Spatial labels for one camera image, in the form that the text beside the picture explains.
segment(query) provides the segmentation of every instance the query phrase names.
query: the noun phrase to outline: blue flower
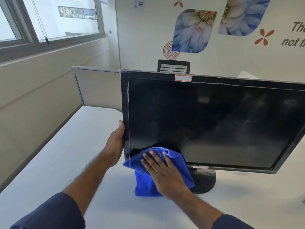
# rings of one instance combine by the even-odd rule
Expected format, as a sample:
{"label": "blue flower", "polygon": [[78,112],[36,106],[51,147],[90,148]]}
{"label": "blue flower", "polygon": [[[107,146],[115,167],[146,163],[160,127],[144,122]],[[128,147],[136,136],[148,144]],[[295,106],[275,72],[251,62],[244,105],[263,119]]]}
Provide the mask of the blue flower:
{"label": "blue flower", "polygon": [[188,9],[177,18],[172,51],[198,53],[207,45],[216,12]]}
{"label": "blue flower", "polygon": [[219,34],[245,36],[261,22],[270,0],[228,0],[218,29]]}

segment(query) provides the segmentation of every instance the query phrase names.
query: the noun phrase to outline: black mesh chair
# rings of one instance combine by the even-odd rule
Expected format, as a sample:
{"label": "black mesh chair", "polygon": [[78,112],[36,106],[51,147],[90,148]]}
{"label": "black mesh chair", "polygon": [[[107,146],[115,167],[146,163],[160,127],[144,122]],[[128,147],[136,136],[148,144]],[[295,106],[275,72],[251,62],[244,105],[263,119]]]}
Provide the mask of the black mesh chair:
{"label": "black mesh chair", "polygon": [[189,74],[190,63],[177,60],[158,60],[158,70],[160,72]]}

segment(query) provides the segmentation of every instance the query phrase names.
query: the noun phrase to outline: monitor bezel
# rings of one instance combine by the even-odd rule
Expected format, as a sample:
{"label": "monitor bezel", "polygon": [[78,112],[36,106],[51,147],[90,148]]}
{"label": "monitor bezel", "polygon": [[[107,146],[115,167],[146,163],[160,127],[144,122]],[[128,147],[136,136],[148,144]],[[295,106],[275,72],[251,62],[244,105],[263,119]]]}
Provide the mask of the monitor bezel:
{"label": "monitor bezel", "polygon": [[[125,124],[124,133],[124,158],[125,161],[130,158],[130,134],[129,134],[129,101],[128,101],[128,86],[129,79],[150,79],[150,80],[164,80],[176,81],[177,73],[163,73],[163,72],[149,72],[149,71],[136,71],[136,70],[121,70],[121,89],[122,89],[122,108],[123,108],[123,122]],[[305,83],[286,82],[286,81],[273,81],[273,80],[260,80],[260,79],[244,79],[235,77],[219,77],[219,76],[205,76],[205,75],[191,75],[191,83],[211,83],[211,84],[224,84],[236,86],[248,86],[259,88],[274,88],[286,90],[299,90],[305,91]],[[246,166],[233,166],[233,165],[216,165],[216,164],[203,164],[203,163],[187,163],[189,168],[196,169],[215,169],[215,170],[229,170],[241,172],[254,172],[254,173],[271,173],[275,174],[295,149],[297,144],[305,135],[305,125],[298,132],[292,143],[284,148],[279,157],[274,161],[272,168],[261,167],[246,167]]]}

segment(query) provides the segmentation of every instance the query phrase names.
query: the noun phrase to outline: cleaning cloth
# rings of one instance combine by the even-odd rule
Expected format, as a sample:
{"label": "cleaning cloth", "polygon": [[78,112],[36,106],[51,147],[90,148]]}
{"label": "cleaning cloth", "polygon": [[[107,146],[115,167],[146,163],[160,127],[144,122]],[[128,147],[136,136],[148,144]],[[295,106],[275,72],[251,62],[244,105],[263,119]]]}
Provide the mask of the cleaning cloth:
{"label": "cleaning cloth", "polygon": [[153,150],[156,154],[158,154],[159,157],[166,163],[165,158],[162,154],[162,152],[164,151],[166,155],[171,159],[172,163],[177,168],[179,173],[181,174],[186,186],[188,188],[194,186],[193,178],[191,177],[191,174],[189,172],[188,167],[186,166],[182,154],[163,147],[152,147],[141,151],[139,154],[133,156],[123,164],[123,166],[135,170],[135,178],[137,180],[137,186],[135,188],[135,196],[146,196],[146,197],[162,196],[162,194],[158,192],[156,185],[153,182],[153,179],[151,178],[150,174],[147,172],[147,170],[144,168],[144,166],[141,163],[141,159],[143,158],[142,154],[147,153],[149,156],[151,156],[151,154],[149,153],[150,150]]}

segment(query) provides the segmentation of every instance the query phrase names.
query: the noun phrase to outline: monitor stand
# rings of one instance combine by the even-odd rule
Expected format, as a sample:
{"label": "monitor stand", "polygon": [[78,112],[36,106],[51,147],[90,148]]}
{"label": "monitor stand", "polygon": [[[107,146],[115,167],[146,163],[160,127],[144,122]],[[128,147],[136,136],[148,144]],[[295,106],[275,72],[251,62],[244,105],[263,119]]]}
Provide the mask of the monitor stand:
{"label": "monitor stand", "polygon": [[190,188],[194,194],[204,194],[209,192],[216,183],[216,172],[213,169],[189,168],[195,186]]}

